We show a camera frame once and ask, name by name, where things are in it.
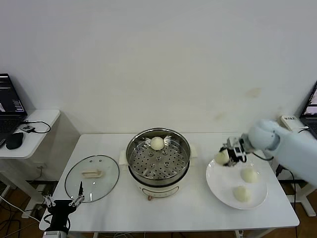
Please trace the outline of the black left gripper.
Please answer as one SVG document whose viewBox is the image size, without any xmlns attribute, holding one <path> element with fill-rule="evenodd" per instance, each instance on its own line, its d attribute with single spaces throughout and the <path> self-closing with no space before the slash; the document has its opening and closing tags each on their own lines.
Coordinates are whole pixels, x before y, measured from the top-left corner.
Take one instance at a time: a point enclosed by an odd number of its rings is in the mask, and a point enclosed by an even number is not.
<svg viewBox="0 0 317 238">
<path fill-rule="evenodd" d="M 83 195 L 83 183 L 80 182 L 78 196 L 71 200 L 53 200 L 51 195 L 44 195 L 45 203 L 48 207 L 48 212 L 52 216 L 48 230 L 69 230 L 70 219 L 69 215 L 76 211 L 85 199 Z"/>
</svg>

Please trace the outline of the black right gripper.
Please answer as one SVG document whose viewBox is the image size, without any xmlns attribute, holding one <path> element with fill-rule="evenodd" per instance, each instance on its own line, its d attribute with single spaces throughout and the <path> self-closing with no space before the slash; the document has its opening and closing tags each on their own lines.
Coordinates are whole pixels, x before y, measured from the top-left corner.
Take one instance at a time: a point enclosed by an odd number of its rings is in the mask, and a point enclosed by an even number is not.
<svg viewBox="0 0 317 238">
<path fill-rule="evenodd" d="M 230 160 L 223 164 L 225 167 L 232 167 L 238 163 L 246 163 L 247 162 L 247 155 L 243 146 L 243 143 L 230 143 L 229 148 L 222 146 L 219 150 L 219 153 L 223 151 L 227 151 L 229 153 Z"/>
</svg>

